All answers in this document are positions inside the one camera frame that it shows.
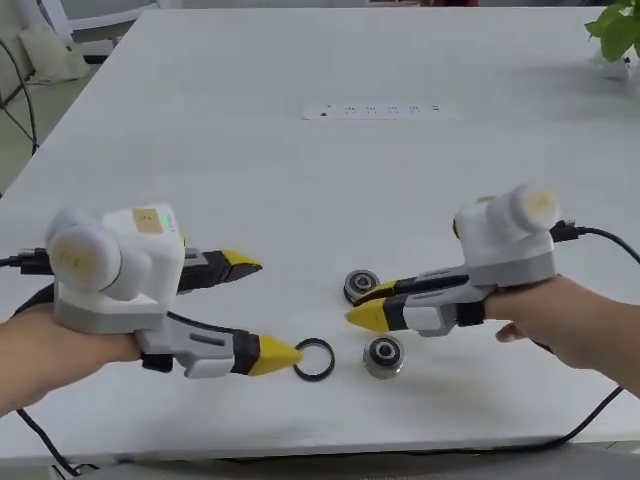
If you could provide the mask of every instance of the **gray gripper arm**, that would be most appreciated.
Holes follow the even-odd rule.
[[[484,320],[482,302],[494,290],[494,287],[474,287],[466,283],[409,295],[403,309],[405,322],[423,337],[442,337],[455,326],[477,325]]]
[[[354,302],[347,320],[375,332],[415,330],[441,337],[456,325],[482,323],[483,300],[495,289],[472,285],[464,266],[432,270],[383,282]]]
[[[171,354],[187,378],[221,377],[234,368],[232,330],[193,322],[170,313],[160,328],[136,332],[147,355]]]

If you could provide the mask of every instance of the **power strip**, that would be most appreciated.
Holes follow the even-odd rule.
[[[451,119],[455,115],[439,105],[420,103],[327,104],[310,106],[304,120],[425,120]]]

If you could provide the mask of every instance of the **black rubber o-ring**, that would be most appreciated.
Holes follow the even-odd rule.
[[[325,340],[321,338],[307,338],[301,341],[298,345],[296,345],[296,350],[304,350],[307,347],[318,346],[322,347],[324,350],[329,352],[329,356],[331,357],[331,361],[329,362],[329,366],[323,372],[312,375],[310,373],[303,372],[298,365],[293,366],[293,371],[296,372],[302,380],[305,382],[320,382],[331,375],[333,369],[336,367],[336,355],[333,353],[333,348],[329,345]]]

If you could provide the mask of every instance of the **human hand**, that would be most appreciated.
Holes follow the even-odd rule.
[[[53,321],[53,305],[29,308],[0,325],[0,414],[30,405],[107,363],[139,358],[132,335],[77,333]]]
[[[496,338],[530,338],[574,368],[597,368],[607,322],[621,304],[565,277],[497,293],[485,300],[487,318],[510,320]]]

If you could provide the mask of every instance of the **gray floor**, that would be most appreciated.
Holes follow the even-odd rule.
[[[34,104],[38,141],[42,143],[91,77],[53,86],[29,86]],[[7,110],[29,131],[27,102],[23,94]],[[31,157],[31,142],[0,111],[0,192],[4,194]]]

